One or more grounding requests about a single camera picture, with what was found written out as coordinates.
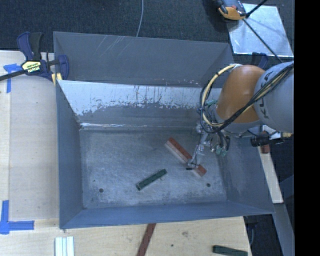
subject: yellow clamp label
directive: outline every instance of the yellow clamp label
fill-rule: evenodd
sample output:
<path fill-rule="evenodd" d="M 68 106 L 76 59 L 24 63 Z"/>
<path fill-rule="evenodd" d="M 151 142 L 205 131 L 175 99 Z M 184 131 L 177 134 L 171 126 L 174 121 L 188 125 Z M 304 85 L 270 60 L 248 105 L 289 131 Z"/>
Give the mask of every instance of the yellow clamp label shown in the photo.
<path fill-rule="evenodd" d="M 27 61 L 22 64 L 22 69 L 26 70 L 28 73 L 36 72 L 40 70 L 40 61 Z"/>

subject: black cord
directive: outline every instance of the black cord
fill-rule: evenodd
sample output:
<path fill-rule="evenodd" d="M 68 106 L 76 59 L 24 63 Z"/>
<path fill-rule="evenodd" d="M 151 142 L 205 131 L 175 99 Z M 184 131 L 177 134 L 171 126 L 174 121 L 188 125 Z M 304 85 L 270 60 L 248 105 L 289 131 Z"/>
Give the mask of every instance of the black cord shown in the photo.
<path fill-rule="evenodd" d="M 249 29 L 251 29 L 251 31 L 260 39 L 260 41 L 265 45 L 265 47 L 267 47 L 269 49 L 270 52 L 272 52 L 272 54 L 276 57 L 276 59 L 282 63 L 283 61 L 278 57 L 278 55 L 267 45 L 267 43 L 258 35 L 258 33 L 253 29 L 252 26 L 249 25 L 249 23 L 243 19 L 243 22 L 245 24 L 247 24 L 247 26 L 249 27 Z"/>

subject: bin floor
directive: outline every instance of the bin floor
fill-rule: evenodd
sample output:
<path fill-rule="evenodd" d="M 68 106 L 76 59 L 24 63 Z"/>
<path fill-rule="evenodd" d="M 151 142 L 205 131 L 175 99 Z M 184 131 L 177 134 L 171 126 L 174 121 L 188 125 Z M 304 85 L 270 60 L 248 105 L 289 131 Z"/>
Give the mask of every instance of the bin floor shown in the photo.
<path fill-rule="evenodd" d="M 194 130 L 81 130 L 83 207 L 188 204 L 226 201 L 217 156 L 204 151 L 199 177 L 166 147 L 173 137 L 191 155 L 200 135 Z M 166 169 L 167 174 L 142 190 L 136 184 Z"/>

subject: blue tape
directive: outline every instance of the blue tape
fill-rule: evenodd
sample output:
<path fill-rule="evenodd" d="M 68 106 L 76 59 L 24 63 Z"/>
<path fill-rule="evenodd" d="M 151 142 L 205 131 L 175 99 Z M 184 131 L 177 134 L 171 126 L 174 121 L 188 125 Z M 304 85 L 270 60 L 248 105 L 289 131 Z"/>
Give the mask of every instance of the blue tape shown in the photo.
<path fill-rule="evenodd" d="M 9 200 L 2 201 L 0 234 L 8 235 L 10 231 L 34 230 L 35 221 L 9 221 Z"/>
<path fill-rule="evenodd" d="M 22 70 L 21 66 L 17 65 L 16 63 L 4 65 L 3 68 L 8 72 L 8 74 L 10 74 L 11 72 Z M 6 93 L 8 94 L 10 92 L 11 92 L 11 78 L 9 78 L 6 83 Z"/>

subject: black floor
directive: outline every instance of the black floor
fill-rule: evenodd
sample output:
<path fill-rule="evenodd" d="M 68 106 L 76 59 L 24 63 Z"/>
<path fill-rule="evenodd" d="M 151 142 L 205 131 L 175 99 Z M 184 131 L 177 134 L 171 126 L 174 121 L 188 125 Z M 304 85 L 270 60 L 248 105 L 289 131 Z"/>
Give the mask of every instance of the black floor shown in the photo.
<path fill-rule="evenodd" d="M 260 0 L 242 2 L 261 3 Z M 269 0 L 264 4 L 277 7 L 294 53 L 295 1 Z M 148 38 L 230 42 L 227 24 L 212 0 L 143 0 L 143 5 L 142 0 L 8 0 L 1 1 L 0 7 L 0 50 L 17 50 L 17 36 L 26 31 L 44 33 L 41 52 L 54 51 L 54 31 L 121 36 L 136 36 L 138 33 L 139 37 Z M 234 55 L 234 61 L 249 64 L 251 56 Z M 265 69 L 278 63 L 275 57 L 270 57 Z M 294 174 L 293 138 L 272 145 L 271 156 L 280 183 Z M 286 200 L 293 228 L 294 202 L 294 196 Z M 271 215 L 246 220 L 255 223 L 253 256 L 283 255 Z"/>

